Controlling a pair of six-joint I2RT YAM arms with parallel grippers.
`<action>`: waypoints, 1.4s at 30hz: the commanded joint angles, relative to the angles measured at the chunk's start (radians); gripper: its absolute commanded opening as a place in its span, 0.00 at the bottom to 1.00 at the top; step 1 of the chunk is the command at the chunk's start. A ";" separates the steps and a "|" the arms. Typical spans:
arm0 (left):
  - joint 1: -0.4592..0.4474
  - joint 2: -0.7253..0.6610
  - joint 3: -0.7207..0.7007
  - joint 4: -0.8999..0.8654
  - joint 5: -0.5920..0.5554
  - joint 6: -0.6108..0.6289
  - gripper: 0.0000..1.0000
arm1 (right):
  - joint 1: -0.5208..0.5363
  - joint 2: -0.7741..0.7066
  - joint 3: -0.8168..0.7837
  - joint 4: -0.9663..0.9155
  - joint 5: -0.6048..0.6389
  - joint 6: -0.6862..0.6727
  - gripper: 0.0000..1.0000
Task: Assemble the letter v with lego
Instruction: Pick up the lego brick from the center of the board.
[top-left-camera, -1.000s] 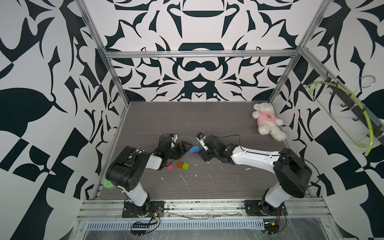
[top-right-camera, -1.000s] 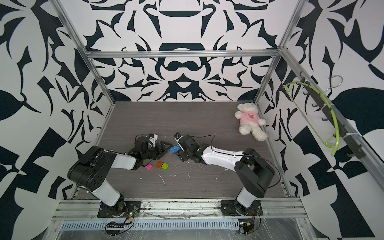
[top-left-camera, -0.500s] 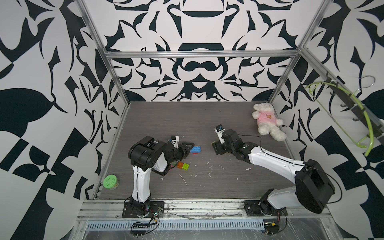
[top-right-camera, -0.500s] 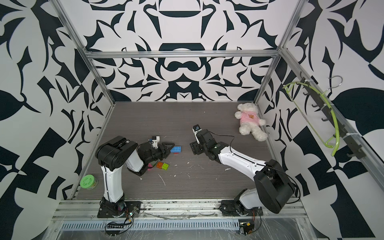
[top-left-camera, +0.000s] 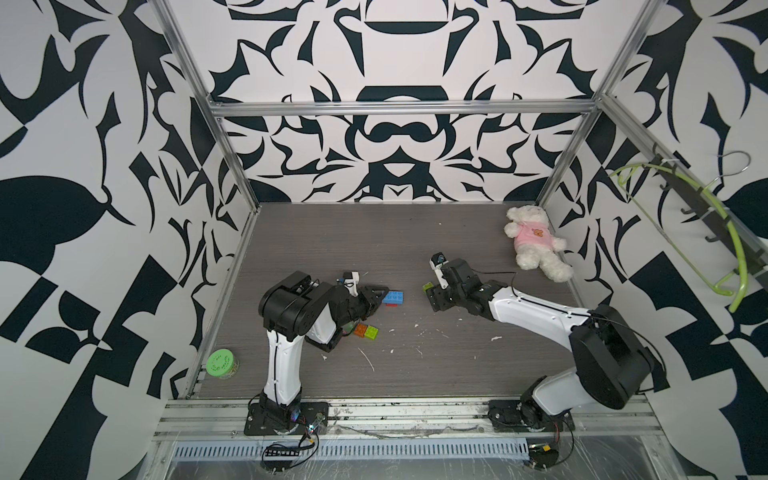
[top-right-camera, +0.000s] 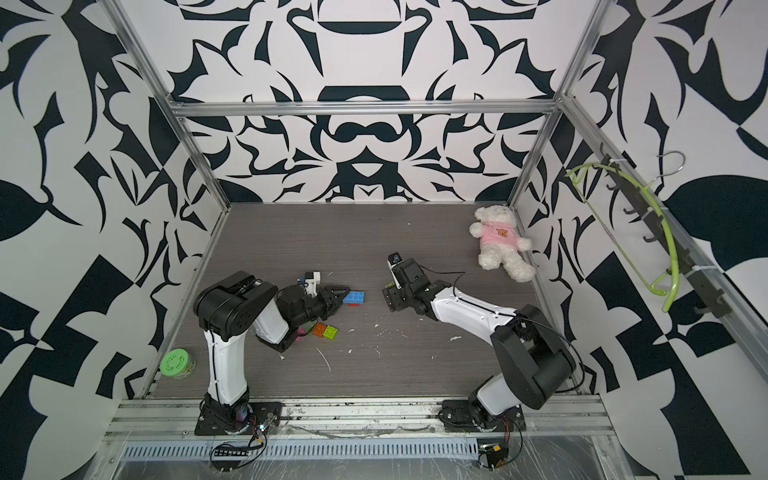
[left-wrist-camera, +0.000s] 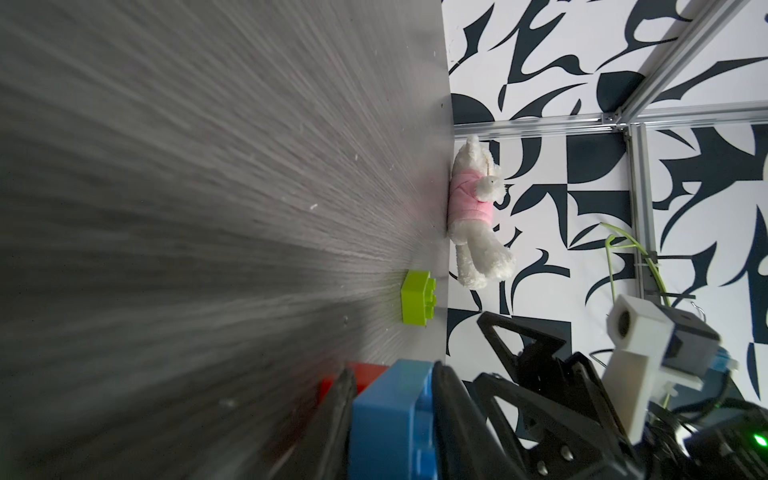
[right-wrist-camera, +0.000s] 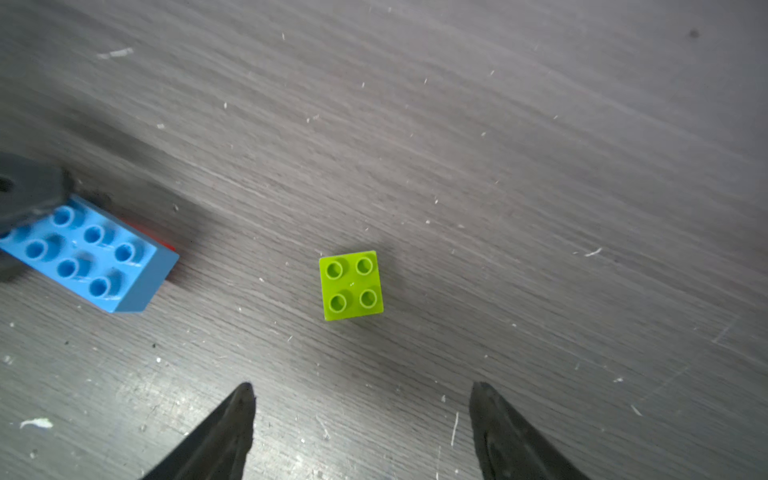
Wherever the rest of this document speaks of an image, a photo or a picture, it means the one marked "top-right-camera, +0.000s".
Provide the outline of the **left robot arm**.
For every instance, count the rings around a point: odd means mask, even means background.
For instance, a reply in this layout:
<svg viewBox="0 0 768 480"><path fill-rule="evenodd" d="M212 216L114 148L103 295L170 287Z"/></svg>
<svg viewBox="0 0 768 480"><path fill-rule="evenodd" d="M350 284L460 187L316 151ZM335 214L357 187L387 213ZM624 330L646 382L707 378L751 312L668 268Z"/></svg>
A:
<svg viewBox="0 0 768 480"><path fill-rule="evenodd" d="M202 418L225 431L240 431L249 421L248 333L283 352L307 323L335 315L350 293L346 286L312 286L308 281L280 288L245 271L204 289L193 305L208 352L209 384Z"/></svg>

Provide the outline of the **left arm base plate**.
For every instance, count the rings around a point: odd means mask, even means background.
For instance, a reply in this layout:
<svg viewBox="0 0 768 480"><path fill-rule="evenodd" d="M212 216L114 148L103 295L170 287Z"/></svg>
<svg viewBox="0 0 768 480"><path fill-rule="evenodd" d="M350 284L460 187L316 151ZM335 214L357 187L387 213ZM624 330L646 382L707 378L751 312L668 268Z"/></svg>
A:
<svg viewBox="0 0 768 480"><path fill-rule="evenodd" d="M225 407L211 400L203 401L194 429L196 436L241 435L258 429L271 433L280 425L283 403L241 402L234 407Z"/></svg>

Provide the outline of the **blue long lego brick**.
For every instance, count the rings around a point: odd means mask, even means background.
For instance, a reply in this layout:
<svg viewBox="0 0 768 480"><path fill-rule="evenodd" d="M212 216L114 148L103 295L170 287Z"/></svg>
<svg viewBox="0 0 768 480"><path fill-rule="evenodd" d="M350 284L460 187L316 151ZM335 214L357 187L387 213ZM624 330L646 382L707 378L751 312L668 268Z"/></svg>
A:
<svg viewBox="0 0 768 480"><path fill-rule="evenodd" d="M365 293L362 291L350 291L345 298L343 299L343 302L345 304L349 305L361 305L364 303L365 299Z"/></svg>

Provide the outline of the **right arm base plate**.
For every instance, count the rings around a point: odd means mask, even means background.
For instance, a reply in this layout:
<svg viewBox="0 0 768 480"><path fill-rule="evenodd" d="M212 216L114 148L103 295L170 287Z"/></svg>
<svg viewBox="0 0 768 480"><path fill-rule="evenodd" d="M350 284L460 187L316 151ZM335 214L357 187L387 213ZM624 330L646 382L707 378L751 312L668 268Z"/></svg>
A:
<svg viewBox="0 0 768 480"><path fill-rule="evenodd" d="M493 415L486 411L478 400L444 400L437 418L447 431L452 432L504 433L507 430L527 430L525 417L519 406Z"/></svg>

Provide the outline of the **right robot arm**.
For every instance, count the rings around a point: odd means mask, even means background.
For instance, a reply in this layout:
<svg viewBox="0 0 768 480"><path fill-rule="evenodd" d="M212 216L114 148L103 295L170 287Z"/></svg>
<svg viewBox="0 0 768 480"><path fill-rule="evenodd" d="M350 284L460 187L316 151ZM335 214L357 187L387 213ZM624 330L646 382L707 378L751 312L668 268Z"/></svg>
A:
<svg viewBox="0 0 768 480"><path fill-rule="evenodd" d="M387 263L393 283L382 291L392 312L412 309L453 325L488 343L500 373L490 377L457 407L442 408L442 422L455 428L493 429L513 419L524 405L538 410L581 366L567 338L536 307L501 307L461 292L443 280L432 281L415 260L395 252Z"/></svg>

